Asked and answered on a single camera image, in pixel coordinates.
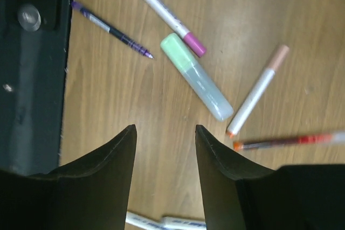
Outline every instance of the highlighter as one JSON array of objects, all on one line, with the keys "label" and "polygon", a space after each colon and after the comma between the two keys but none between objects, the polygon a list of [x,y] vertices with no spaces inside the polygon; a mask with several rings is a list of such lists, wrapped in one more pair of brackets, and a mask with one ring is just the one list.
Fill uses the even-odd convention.
[{"label": "highlighter", "polygon": [[232,115],[229,102],[177,34],[162,40],[161,48],[217,120],[224,121]]}]

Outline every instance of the pink marker cap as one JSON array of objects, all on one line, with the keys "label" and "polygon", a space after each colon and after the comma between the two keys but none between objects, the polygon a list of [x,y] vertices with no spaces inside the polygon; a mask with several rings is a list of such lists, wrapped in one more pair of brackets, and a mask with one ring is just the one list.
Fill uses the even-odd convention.
[{"label": "pink marker cap", "polygon": [[194,36],[192,32],[187,33],[183,41],[201,58],[206,53],[204,45]]}]

